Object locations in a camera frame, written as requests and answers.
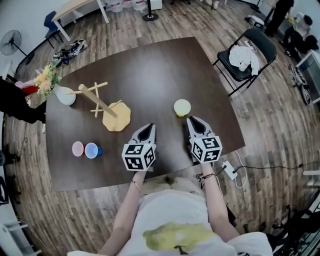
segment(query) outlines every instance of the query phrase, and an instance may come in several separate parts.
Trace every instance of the blue cup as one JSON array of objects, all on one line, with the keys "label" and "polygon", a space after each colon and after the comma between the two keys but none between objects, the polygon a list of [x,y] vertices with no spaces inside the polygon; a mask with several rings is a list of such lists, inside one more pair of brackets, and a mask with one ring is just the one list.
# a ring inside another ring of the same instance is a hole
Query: blue cup
[{"label": "blue cup", "polygon": [[94,159],[102,155],[102,149],[93,142],[90,142],[85,146],[84,153],[87,158]]}]

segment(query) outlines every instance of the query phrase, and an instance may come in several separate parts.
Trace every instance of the yellow cup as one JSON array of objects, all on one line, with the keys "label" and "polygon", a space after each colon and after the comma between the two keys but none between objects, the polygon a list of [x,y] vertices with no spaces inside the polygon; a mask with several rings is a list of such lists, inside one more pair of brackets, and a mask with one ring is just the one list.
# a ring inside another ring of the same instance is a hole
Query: yellow cup
[{"label": "yellow cup", "polygon": [[178,117],[184,117],[191,110],[191,105],[189,101],[185,99],[179,99],[174,103],[174,111]]}]

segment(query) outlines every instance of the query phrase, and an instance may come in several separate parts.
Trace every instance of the cup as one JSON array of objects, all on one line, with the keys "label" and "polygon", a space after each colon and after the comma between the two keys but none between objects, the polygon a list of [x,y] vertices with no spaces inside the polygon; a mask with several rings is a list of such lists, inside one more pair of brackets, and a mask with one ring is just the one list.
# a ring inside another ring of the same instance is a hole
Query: cup
[{"label": "cup", "polygon": [[102,155],[102,149],[93,142],[90,142],[85,146],[84,153],[87,158],[94,159]]},{"label": "cup", "polygon": [[187,115],[190,112],[191,105],[190,105],[189,101],[187,101],[185,99],[178,99],[174,103],[173,108],[174,108],[174,111],[178,117],[184,117],[185,115]]},{"label": "cup", "polygon": [[80,157],[85,154],[85,146],[80,142],[76,141],[72,145],[72,153],[76,157]]}]

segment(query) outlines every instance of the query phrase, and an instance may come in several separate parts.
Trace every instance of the pink cup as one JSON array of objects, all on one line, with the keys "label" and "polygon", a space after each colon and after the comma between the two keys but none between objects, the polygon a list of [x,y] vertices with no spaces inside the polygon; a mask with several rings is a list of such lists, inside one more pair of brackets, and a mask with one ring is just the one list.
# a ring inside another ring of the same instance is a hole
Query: pink cup
[{"label": "pink cup", "polygon": [[85,146],[80,141],[76,141],[72,145],[72,153],[76,157],[81,157],[85,154]]}]

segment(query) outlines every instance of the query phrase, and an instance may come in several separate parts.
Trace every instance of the yellow print on shirt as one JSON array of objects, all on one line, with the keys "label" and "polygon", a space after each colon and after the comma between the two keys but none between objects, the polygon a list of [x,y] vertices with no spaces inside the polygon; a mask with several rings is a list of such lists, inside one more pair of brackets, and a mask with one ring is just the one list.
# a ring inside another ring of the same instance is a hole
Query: yellow print on shirt
[{"label": "yellow print on shirt", "polygon": [[196,249],[197,244],[205,242],[216,234],[203,224],[178,224],[169,222],[154,230],[143,233],[146,246],[153,251],[176,252],[187,255]]}]

